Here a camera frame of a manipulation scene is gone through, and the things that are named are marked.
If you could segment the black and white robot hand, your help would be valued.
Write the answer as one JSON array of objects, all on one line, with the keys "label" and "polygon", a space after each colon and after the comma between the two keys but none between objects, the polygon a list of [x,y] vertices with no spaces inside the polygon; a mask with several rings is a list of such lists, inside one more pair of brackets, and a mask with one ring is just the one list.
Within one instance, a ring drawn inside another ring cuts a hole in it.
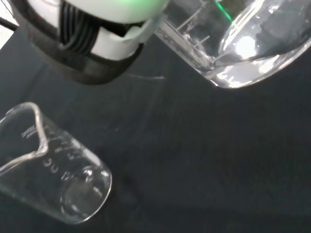
[{"label": "black and white robot hand", "polygon": [[20,28],[45,62],[85,85],[122,75],[165,18],[167,0],[12,0]]}]

